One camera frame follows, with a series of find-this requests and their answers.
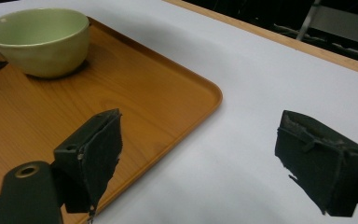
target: wooden tray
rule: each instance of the wooden tray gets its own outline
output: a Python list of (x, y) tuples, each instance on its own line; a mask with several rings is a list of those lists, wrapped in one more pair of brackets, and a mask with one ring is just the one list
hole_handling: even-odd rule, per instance
[[(88, 58), (71, 76), (38, 79), (10, 64), (0, 70), (0, 188), (9, 170), (28, 161), (53, 162), (53, 149), (87, 119), (119, 108), (123, 153), (101, 211), (212, 114), (222, 93), (205, 78), (90, 21)], [(88, 217), (63, 216), (64, 223)]]

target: light green bowl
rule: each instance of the light green bowl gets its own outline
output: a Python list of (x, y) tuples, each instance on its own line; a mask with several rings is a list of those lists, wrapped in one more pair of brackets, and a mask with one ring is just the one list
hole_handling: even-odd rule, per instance
[(64, 8), (38, 8), (0, 17), (0, 53), (36, 77), (73, 72), (86, 59), (89, 19)]

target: dark floor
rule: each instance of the dark floor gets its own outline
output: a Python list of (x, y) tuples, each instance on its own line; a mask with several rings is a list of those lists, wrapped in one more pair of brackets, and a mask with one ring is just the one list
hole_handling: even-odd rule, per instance
[[(272, 32), (296, 38), (314, 0), (185, 0)], [(323, 0), (323, 5), (358, 14), (358, 0)], [(358, 61), (358, 43), (309, 29), (303, 42)]]

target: white table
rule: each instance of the white table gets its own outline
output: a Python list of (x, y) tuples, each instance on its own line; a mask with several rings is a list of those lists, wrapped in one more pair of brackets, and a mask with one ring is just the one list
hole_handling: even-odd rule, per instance
[(80, 10), (216, 83), (220, 108), (95, 223), (358, 223), (323, 216), (274, 156), (284, 109), (358, 143), (358, 73), (161, 0), (21, 0)]

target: bowl rim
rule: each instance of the bowl rim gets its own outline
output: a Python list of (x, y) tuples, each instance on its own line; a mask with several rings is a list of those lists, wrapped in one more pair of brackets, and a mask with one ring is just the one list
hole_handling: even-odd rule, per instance
[(66, 39), (71, 38), (71, 37), (74, 36), (74, 35), (81, 34), (82, 32), (84, 32), (84, 30), (88, 29), (89, 26), (90, 26), (90, 20), (89, 20), (89, 18), (88, 18), (85, 14), (83, 14), (83, 13), (81, 13), (81, 12), (79, 12), (79, 11), (76, 11), (76, 10), (73, 10), (73, 9), (70, 9), (70, 8), (64, 8), (64, 7), (37, 7), (37, 8), (29, 8), (29, 9), (14, 11), (14, 12), (10, 12), (10, 13), (7, 13), (7, 14), (5, 14), (5, 15), (0, 16), (0, 20), (2, 20), (4, 17), (11, 16), (11, 15), (14, 15), (14, 14), (18, 14), (18, 13), (22, 13), (22, 12), (26, 12), (26, 11), (36, 11), (36, 10), (60, 10), (60, 11), (71, 11), (71, 12), (75, 12), (76, 14), (79, 14), (80, 16), (83, 16), (83, 17), (85, 18), (85, 25), (84, 25), (84, 27), (81, 28), (78, 32), (76, 32), (76, 33), (74, 33), (74, 34), (71, 34), (71, 35), (64, 36), (64, 37), (59, 38), (59, 39), (55, 39), (55, 40), (51, 40), (51, 41), (43, 42), (43, 43), (37, 43), (37, 44), (13, 45), (13, 44), (3, 44), (3, 43), (0, 43), (0, 47), (1, 47), (1, 48), (27, 48), (27, 47), (46, 46), (46, 45), (49, 45), (49, 44), (53, 44), (53, 43), (58, 43), (58, 42), (64, 41), (64, 40), (66, 40)]

